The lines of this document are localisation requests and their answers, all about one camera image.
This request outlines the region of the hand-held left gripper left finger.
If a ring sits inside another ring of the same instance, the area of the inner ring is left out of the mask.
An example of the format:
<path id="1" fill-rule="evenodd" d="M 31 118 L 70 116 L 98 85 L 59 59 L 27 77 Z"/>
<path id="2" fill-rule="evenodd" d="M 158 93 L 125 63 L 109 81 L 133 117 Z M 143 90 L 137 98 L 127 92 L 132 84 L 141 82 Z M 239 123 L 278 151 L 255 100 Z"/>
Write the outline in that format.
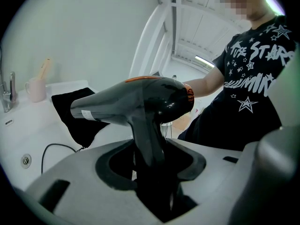
<path id="1" fill-rule="evenodd" d="M 26 193 L 59 221 L 74 225 L 163 225 L 122 172 L 133 162 L 124 140 L 72 154 L 38 177 Z"/>

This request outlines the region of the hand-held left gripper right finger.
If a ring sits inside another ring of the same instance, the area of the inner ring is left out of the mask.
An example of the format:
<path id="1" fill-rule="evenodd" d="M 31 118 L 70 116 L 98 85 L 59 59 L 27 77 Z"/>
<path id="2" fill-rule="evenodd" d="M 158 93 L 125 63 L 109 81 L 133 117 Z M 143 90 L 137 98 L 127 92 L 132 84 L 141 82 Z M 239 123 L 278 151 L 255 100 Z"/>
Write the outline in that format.
<path id="1" fill-rule="evenodd" d="M 179 139 L 172 140 L 203 155 L 206 167 L 196 179 L 181 182 L 184 194 L 198 205 L 166 225 L 226 225 L 228 222 L 226 202 L 218 199 L 216 194 L 236 164 L 223 158 L 227 156 L 240 158 L 241 152 L 202 146 Z"/>

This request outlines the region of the black cloth bag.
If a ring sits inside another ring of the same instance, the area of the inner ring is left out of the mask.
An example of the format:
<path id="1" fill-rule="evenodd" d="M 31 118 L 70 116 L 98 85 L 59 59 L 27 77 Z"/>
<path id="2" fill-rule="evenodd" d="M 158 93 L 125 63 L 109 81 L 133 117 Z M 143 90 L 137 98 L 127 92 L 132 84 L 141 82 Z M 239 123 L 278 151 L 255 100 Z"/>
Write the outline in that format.
<path id="1" fill-rule="evenodd" d="M 89 147 L 96 134 L 103 128 L 105 128 L 108 123 L 97 122 L 92 120 L 75 119 L 71 112 L 70 106 L 73 101 L 90 96 L 94 92 L 89 88 L 83 88 L 80 90 L 75 90 L 70 93 L 63 93 L 58 95 L 53 95 L 51 97 L 53 106 L 57 111 L 61 121 L 66 125 L 68 131 L 73 138 L 73 140 L 81 145 L 83 148 Z"/>

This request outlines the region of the black orange hair dryer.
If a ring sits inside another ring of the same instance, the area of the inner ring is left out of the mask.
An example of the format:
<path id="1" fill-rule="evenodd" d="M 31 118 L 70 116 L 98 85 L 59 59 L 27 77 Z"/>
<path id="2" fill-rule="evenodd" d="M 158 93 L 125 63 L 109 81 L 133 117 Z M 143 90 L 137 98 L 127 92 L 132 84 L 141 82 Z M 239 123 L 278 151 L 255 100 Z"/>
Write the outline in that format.
<path id="1" fill-rule="evenodd" d="M 172 78 L 140 76 L 77 99 L 70 106 L 76 119 L 130 126 L 138 149 L 138 190 L 171 189 L 176 176 L 168 170 L 161 124 L 178 119 L 194 106 L 191 86 Z"/>

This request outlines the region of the person's right forearm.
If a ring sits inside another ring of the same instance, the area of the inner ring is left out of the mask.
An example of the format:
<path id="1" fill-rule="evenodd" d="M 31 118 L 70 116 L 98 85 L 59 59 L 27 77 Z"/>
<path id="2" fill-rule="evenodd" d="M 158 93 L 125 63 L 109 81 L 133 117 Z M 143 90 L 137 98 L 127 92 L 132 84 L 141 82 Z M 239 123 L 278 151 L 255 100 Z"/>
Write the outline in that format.
<path id="1" fill-rule="evenodd" d="M 191 87 L 195 98 L 213 94 L 223 86 L 224 76 L 217 67 L 214 67 L 204 78 L 184 82 Z"/>

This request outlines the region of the black star print T-shirt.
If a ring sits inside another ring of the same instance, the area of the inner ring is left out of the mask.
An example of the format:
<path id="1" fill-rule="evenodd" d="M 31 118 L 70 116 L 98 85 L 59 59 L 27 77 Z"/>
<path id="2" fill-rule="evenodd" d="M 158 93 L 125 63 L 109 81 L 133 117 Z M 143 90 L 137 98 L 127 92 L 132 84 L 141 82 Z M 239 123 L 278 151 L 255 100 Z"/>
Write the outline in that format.
<path id="1" fill-rule="evenodd" d="M 268 90 L 294 56 L 296 43 L 286 17 L 235 35 L 214 60 L 223 89 L 179 139 L 199 145 L 243 150 L 279 128 Z"/>

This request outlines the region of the metal sink drain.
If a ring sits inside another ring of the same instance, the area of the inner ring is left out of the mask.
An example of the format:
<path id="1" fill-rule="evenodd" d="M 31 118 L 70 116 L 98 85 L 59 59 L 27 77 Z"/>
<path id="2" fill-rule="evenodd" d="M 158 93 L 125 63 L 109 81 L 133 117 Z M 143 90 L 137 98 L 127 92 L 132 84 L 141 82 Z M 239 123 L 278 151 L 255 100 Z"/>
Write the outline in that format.
<path id="1" fill-rule="evenodd" d="M 24 154 L 21 158 L 21 166 L 24 169 L 29 168 L 31 165 L 31 156 L 30 154 Z"/>

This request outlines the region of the white sink basin top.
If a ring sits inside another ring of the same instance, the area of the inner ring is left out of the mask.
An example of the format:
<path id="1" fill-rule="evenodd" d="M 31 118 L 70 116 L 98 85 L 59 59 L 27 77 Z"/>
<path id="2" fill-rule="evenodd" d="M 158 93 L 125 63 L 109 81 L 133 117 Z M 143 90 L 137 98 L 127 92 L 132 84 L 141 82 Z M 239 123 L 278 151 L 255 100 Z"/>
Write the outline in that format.
<path id="1" fill-rule="evenodd" d="M 17 105 L 7 113 L 0 104 L 0 164 L 13 187 L 22 191 L 58 162 L 78 155 L 80 149 L 56 112 L 51 97 L 88 87 L 88 82 L 60 82 L 46 86 L 46 99 L 33 103 L 25 90 L 18 92 Z M 30 154 L 24 169 L 21 158 Z"/>

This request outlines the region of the ceiling tube light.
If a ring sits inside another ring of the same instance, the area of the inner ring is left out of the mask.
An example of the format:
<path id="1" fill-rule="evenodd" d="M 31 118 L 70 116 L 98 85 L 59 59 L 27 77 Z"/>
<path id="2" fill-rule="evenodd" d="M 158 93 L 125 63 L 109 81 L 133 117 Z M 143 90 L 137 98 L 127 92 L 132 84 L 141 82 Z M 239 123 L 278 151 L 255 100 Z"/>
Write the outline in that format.
<path id="1" fill-rule="evenodd" d="M 205 60 L 204 58 L 202 57 L 199 57 L 199 56 L 195 56 L 195 59 L 206 64 L 207 66 L 210 66 L 211 68 L 213 68 L 215 65 L 207 60 Z"/>

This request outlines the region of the pink cup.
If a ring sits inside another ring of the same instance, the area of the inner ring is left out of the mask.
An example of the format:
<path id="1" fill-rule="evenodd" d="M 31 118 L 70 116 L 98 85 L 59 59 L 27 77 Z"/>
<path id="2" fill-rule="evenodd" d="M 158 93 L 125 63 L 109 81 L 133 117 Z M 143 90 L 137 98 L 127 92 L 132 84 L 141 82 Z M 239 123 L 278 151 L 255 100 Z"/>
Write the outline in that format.
<path id="1" fill-rule="evenodd" d="M 31 78 L 25 83 L 25 91 L 31 102 L 37 103 L 46 99 L 45 80 L 40 78 Z"/>

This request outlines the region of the chrome faucet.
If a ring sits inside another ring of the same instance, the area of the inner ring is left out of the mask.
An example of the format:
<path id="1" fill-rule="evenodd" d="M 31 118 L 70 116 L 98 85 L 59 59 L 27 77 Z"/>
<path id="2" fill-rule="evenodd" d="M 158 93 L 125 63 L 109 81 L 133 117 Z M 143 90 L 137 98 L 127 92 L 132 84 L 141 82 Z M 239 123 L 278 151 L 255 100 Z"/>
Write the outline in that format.
<path id="1" fill-rule="evenodd" d="M 16 104 L 17 92 L 15 89 L 15 72 L 10 73 L 9 90 L 7 89 L 6 82 L 3 78 L 2 57 L 3 52 L 0 46 L 0 102 L 2 103 L 4 113 L 7 113 Z"/>

